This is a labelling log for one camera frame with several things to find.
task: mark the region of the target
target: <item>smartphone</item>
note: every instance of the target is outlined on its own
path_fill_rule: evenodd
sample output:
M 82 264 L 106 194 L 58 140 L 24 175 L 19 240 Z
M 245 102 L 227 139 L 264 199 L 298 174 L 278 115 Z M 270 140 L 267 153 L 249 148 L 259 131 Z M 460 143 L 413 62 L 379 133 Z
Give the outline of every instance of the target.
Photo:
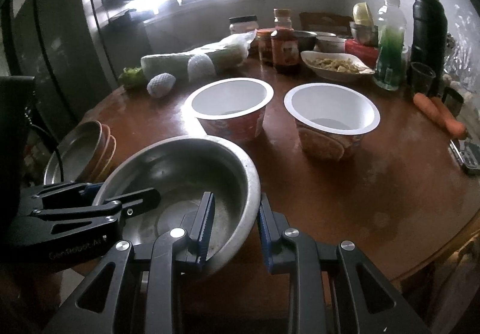
M 471 142 L 452 139 L 450 149 L 465 173 L 480 174 L 480 146 Z

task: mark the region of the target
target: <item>table surface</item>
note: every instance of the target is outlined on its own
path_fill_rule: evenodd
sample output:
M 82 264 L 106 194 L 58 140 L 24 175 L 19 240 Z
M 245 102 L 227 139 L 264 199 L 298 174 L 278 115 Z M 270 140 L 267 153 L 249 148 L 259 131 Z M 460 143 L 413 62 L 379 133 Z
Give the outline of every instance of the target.
M 346 84 L 373 101 L 381 122 L 354 157 L 325 163 L 303 153 L 294 118 L 283 105 L 290 89 L 320 78 L 306 67 L 296 77 L 276 74 L 254 59 L 229 76 L 262 79 L 274 88 L 264 132 L 241 146 L 257 167 L 272 209 L 315 240 L 354 241 L 394 280 L 428 264 L 478 215 L 480 180 L 459 169 L 447 149 L 448 135 L 414 107 L 407 91 L 384 91 L 368 78 Z M 84 120 L 110 126 L 117 166 L 152 143 L 205 134 L 182 108 L 202 85 L 178 86 L 161 100 L 118 88 Z M 183 305 L 194 312 L 273 316 L 287 310 L 288 278 L 266 272 L 254 228 L 226 267 L 184 286 L 183 293 Z

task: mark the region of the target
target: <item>plate of food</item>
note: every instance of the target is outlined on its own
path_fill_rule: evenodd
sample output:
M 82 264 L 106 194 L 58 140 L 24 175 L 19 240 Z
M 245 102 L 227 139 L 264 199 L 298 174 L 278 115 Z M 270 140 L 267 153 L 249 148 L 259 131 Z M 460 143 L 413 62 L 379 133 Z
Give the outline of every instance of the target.
M 302 60 L 319 77 L 337 82 L 351 82 L 375 73 L 358 57 L 351 54 L 301 52 Z

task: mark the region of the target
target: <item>wooden chair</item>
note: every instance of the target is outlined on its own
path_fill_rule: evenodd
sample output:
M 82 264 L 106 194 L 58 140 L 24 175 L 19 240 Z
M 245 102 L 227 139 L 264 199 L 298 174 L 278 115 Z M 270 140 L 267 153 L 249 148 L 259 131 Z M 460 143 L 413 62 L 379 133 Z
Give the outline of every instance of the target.
M 350 16 L 340 16 L 327 12 L 302 12 L 300 23 L 304 31 L 332 32 L 336 35 L 351 35 Z

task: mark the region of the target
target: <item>window sill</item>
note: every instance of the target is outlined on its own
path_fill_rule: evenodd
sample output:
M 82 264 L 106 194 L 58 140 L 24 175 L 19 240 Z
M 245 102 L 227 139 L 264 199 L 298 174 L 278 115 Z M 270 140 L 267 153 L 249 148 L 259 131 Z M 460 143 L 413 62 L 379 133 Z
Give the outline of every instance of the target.
M 251 0 L 186 0 L 186 2 L 183 2 L 183 4 L 181 5 L 177 3 L 177 0 L 169 0 L 158 8 L 159 13 L 155 15 L 155 17 L 145 20 L 143 24 L 154 24 L 171 16 L 186 13 L 192 10 L 198 10 L 204 7 L 209 7 L 214 4 L 229 4 L 241 1 Z

